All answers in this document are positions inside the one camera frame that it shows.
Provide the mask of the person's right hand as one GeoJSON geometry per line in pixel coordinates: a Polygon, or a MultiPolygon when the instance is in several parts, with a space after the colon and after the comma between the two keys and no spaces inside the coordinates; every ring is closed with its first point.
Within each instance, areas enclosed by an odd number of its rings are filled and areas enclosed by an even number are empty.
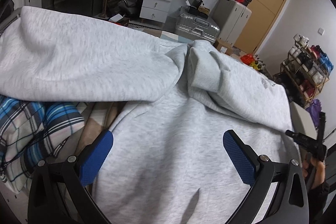
{"type": "Polygon", "coordinates": [[[325,164],[315,159],[311,153],[306,153],[302,162],[302,175],[306,181],[307,191],[315,189],[325,181],[325,164]]]}

